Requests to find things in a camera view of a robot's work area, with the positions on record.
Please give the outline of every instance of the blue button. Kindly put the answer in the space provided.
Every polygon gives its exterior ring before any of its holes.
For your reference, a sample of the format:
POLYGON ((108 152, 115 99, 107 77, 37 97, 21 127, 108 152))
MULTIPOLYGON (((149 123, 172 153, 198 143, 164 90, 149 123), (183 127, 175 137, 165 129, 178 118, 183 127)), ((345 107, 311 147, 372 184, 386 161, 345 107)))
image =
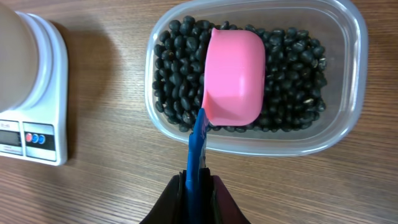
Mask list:
POLYGON ((33 134, 32 143, 37 143, 39 141, 39 136, 37 134, 33 134))
POLYGON ((40 135, 39 136, 39 144, 44 144, 45 143, 45 137, 44 137, 44 135, 40 135))

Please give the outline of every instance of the red button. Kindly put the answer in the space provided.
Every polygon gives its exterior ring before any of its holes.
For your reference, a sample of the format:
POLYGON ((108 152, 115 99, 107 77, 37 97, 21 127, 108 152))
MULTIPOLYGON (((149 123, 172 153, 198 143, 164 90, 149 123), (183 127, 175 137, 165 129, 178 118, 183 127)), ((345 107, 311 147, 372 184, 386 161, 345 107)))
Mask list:
POLYGON ((32 141, 32 134, 31 133, 27 133, 26 134, 26 141, 27 142, 31 142, 32 141))

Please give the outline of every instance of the scale platform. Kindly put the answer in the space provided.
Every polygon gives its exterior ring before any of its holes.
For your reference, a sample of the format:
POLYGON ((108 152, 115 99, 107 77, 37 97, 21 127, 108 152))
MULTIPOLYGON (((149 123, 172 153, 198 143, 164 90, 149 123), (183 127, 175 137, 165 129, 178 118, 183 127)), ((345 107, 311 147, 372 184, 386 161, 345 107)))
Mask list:
POLYGON ((33 14, 18 15, 36 38, 41 35, 39 73, 28 99, 15 110, 0 113, 0 156, 59 166, 67 161, 66 46, 50 22, 33 14))

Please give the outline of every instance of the button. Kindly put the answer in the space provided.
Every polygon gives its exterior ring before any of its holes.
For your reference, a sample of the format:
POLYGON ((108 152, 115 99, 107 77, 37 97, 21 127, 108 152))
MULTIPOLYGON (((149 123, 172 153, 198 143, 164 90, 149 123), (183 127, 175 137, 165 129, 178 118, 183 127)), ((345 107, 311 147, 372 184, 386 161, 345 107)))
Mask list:
POLYGON ((27 133, 25 138, 26 138, 26 142, 31 142, 32 141, 32 134, 31 133, 27 133))
POLYGON ((39 144, 44 144, 45 143, 45 137, 44 137, 44 135, 40 135, 39 136, 39 144))
POLYGON ((37 134, 33 134, 32 143, 37 143, 39 141, 39 136, 37 134))

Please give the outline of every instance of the black object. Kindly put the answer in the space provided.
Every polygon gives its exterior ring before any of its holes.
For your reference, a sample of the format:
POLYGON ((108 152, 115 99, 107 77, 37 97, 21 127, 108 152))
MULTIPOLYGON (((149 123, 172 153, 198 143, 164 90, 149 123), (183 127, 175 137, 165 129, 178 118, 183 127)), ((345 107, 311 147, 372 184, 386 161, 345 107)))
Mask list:
MULTIPOLYGON (((250 224, 236 205, 220 177, 200 169, 202 179, 203 223, 250 224)), ((175 175, 141 224, 189 224, 185 205, 186 171, 175 175)))

